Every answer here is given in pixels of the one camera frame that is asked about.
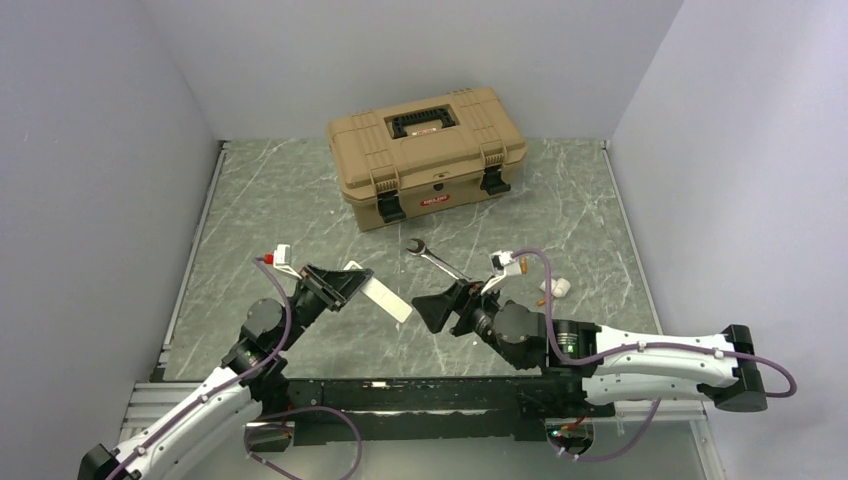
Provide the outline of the white pipe elbow fitting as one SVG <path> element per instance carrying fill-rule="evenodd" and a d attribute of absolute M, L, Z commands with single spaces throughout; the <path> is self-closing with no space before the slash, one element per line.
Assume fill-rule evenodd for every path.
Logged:
<path fill-rule="evenodd" d="M 564 298 L 570 292 L 571 288 L 570 281 L 565 278 L 552 279 L 548 297 L 556 299 Z"/>

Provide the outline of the white air conditioner remote control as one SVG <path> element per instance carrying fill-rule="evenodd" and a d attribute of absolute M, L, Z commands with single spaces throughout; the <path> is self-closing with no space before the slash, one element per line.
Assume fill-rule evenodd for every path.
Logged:
<path fill-rule="evenodd" d="M 412 306 L 377 278 L 369 279 L 361 292 L 399 324 L 405 323 L 412 314 Z"/>

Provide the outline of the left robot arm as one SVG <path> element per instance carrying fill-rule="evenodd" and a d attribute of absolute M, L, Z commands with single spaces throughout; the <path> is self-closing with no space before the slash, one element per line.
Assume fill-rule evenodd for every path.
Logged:
<path fill-rule="evenodd" d="M 248 310 L 237 342 L 190 395 L 141 433 L 113 448 L 101 444 L 82 458 L 80 479 L 182 479 L 228 437 L 258 419 L 279 417 L 289 405 L 289 349 L 326 310 L 339 311 L 373 278 L 372 270 L 325 270 L 311 264 L 294 273 L 288 294 L 278 267 L 254 261 L 277 290 Z"/>

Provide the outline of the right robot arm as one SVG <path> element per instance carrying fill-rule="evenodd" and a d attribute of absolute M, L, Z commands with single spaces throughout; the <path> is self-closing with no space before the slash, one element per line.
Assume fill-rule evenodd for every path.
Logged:
<path fill-rule="evenodd" d="M 480 282 L 413 298 L 427 329 L 437 334 L 450 316 L 454 336 L 476 334 L 517 370 L 566 377 L 551 388 L 557 411 L 574 415 L 587 404 L 654 398 L 709 400 L 723 411 L 766 410 L 767 394 L 745 325 L 721 333 L 674 337 L 629 332 L 592 322 L 554 319 L 484 292 Z"/>

